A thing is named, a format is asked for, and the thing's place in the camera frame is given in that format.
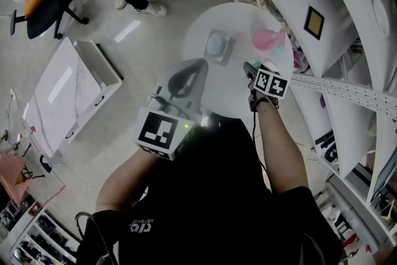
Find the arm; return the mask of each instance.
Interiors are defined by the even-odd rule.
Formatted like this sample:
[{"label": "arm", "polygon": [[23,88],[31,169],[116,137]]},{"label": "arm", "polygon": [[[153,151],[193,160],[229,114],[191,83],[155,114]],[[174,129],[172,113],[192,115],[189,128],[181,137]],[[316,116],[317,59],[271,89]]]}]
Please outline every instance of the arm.
[{"label": "arm", "polygon": [[264,157],[270,185],[275,193],[308,187],[305,163],[277,109],[268,102],[257,106]]},{"label": "arm", "polygon": [[96,212],[123,212],[132,203],[138,202],[147,187],[148,176],[159,160],[161,159],[139,149],[105,181],[97,198]]}]

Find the black t-shirt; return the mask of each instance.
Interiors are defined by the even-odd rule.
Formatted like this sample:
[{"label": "black t-shirt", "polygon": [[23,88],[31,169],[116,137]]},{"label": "black t-shirt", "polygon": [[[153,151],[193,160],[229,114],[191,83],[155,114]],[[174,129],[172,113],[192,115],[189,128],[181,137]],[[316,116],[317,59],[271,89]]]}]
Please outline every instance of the black t-shirt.
[{"label": "black t-shirt", "polygon": [[[280,195],[265,186],[252,139],[240,120],[198,129],[175,161],[151,175],[148,195],[131,214],[95,213],[108,244],[119,242],[120,265],[154,263],[338,264],[341,244],[309,189]],[[78,265],[105,254],[92,222]]]}]

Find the white table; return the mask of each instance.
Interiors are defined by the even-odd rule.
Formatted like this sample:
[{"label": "white table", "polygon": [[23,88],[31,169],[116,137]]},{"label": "white table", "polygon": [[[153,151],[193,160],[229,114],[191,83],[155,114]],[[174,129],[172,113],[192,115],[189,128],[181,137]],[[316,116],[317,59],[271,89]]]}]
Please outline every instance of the white table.
[{"label": "white table", "polygon": [[24,112],[39,152],[51,158],[70,143],[122,80],[94,42],[65,38],[43,72]]},{"label": "white table", "polygon": [[229,62],[218,65],[209,59],[207,82],[202,105],[212,112],[226,117],[239,118],[249,131],[253,128],[252,112],[249,110],[248,78],[243,64],[249,60],[270,60],[278,72],[290,79],[293,72],[293,51],[286,37],[284,50],[276,54],[255,49],[253,35],[260,30],[280,31],[282,26],[267,11],[250,4],[228,3],[204,12],[191,26],[182,46],[182,60],[203,58],[208,36],[212,29],[223,31],[235,39]]}]

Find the framed picture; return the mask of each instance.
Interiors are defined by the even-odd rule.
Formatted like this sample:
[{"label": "framed picture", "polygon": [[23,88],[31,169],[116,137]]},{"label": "framed picture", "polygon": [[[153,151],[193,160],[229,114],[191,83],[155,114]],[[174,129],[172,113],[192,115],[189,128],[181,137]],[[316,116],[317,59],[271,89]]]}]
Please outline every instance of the framed picture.
[{"label": "framed picture", "polygon": [[313,7],[309,7],[304,29],[314,38],[320,40],[323,31],[324,17]]}]

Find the pink object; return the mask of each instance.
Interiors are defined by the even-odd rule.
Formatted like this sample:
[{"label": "pink object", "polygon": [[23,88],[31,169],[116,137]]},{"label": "pink object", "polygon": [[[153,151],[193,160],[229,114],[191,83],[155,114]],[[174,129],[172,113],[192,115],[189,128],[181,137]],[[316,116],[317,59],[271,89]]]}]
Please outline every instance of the pink object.
[{"label": "pink object", "polygon": [[25,161],[20,156],[10,155],[0,158],[0,182],[3,184],[9,197],[14,200],[18,207],[25,191],[32,184],[31,179],[21,184],[16,184],[24,166]]},{"label": "pink object", "polygon": [[254,47],[260,51],[282,51],[285,45],[285,31],[283,28],[279,32],[272,30],[258,31],[252,39]]}]

